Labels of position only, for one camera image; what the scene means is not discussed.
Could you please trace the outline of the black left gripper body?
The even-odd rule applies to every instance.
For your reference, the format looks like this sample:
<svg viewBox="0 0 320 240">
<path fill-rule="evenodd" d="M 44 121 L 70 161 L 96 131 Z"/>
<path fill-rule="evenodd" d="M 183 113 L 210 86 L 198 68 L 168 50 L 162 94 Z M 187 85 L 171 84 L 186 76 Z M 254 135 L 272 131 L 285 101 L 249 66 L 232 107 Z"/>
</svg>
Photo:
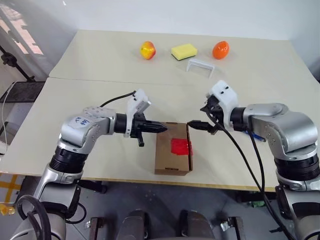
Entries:
<svg viewBox="0 0 320 240">
<path fill-rule="evenodd" d="M 144 147 L 145 143 L 142 135 L 142 127 L 145 124 L 145 115 L 143 113 L 135 113 L 132 120 L 130 138 L 137 139 L 138 146 Z"/>
</svg>

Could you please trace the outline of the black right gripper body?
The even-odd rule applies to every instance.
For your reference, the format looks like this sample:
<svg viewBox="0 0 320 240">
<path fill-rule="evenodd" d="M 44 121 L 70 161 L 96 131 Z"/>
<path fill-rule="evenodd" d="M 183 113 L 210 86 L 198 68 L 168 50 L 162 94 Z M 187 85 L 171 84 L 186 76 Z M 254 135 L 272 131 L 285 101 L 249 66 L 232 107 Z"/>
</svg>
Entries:
<svg viewBox="0 0 320 240">
<path fill-rule="evenodd" d="M 223 113 L 223 109 L 221 108 L 221 106 L 219 105 L 219 100 L 215 97 L 215 96 L 210 96 L 205 105 L 210 106 L 210 114 L 211 116 L 213 116 L 213 118 L 220 123 L 221 125 L 224 124 L 223 120 L 224 120 L 224 113 Z"/>
</svg>

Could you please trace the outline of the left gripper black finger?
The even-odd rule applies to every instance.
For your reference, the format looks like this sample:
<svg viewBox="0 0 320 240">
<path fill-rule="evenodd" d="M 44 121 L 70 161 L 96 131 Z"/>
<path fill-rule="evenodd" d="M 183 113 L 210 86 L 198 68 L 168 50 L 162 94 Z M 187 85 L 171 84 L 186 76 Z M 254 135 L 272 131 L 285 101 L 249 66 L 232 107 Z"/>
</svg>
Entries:
<svg viewBox="0 0 320 240">
<path fill-rule="evenodd" d="M 158 121 L 146 120 L 143 123 L 144 128 L 147 129 L 166 129 L 167 127 Z"/>
<path fill-rule="evenodd" d="M 161 127 L 144 127 L 142 129 L 145 133 L 162 133 L 167 130 L 167 127 L 161 126 Z"/>
</svg>

